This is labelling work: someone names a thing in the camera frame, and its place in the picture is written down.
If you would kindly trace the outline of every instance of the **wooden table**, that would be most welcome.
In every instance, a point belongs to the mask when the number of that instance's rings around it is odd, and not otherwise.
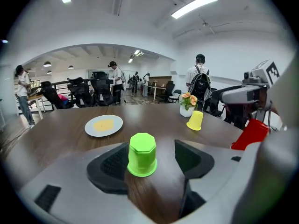
[[[85,124],[104,114],[121,117],[122,128],[108,137],[87,135]],[[149,133],[157,144],[157,170],[146,178],[127,172],[125,181],[129,199],[156,223],[168,224],[178,219],[184,191],[184,175],[175,160],[174,140],[229,148],[242,133],[242,130],[207,113],[200,131],[189,129],[187,121],[188,118],[179,114],[179,104],[56,110],[19,140],[7,157],[6,167],[13,185],[19,189],[57,159],[129,141],[136,133]]]
[[[153,86],[153,85],[149,85],[150,88],[154,88],[154,100],[156,99],[156,91],[157,89],[166,89],[166,87],[161,87],[161,86]]]
[[[41,110],[41,108],[39,106],[39,102],[38,102],[39,99],[42,100],[43,111],[46,112],[45,105],[43,104],[43,95],[33,95],[33,96],[27,98],[28,101],[35,100],[39,116],[41,117],[41,119],[43,119],[43,113],[42,113],[42,110]]]

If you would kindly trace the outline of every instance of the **pink bag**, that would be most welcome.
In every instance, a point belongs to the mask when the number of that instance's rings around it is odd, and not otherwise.
[[[58,94],[59,98],[62,100],[62,101],[66,101],[66,100],[69,100],[66,96],[64,95],[61,95],[61,94]]]

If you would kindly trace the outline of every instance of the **backpack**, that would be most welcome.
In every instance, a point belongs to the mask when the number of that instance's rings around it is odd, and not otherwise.
[[[209,78],[210,70],[207,73],[201,73],[198,66],[195,66],[198,74],[193,78],[189,86],[189,92],[196,96],[199,101],[205,102],[211,94],[211,82]]]

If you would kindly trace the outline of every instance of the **red cup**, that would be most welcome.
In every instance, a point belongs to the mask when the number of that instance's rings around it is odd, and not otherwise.
[[[247,127],[231,149],[245,150],[249,144],[262,142],[269,132],[268,126],[257,119],[250,119]]]

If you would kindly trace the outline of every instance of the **white vase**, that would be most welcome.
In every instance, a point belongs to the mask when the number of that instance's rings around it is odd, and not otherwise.
[[[195,107],[189,107],[188,110],[185,109],[185,106],[181,105],[179,109],[179,113],[184,117],[190,117],[194,111]]]

